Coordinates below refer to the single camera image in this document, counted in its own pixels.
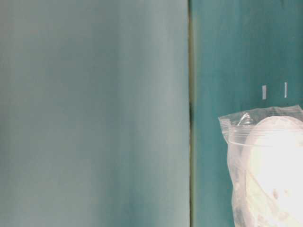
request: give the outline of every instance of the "clear plastic bag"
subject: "clear plastic bag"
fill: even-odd
[[[270,107],[219,118],[236,227],[303,227],[303,111]]]

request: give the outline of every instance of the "plastic packaging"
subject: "plastic packaging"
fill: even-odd
[[[236,227],[303,227],[303,111],[296,105],[219,118],[228,143]]]

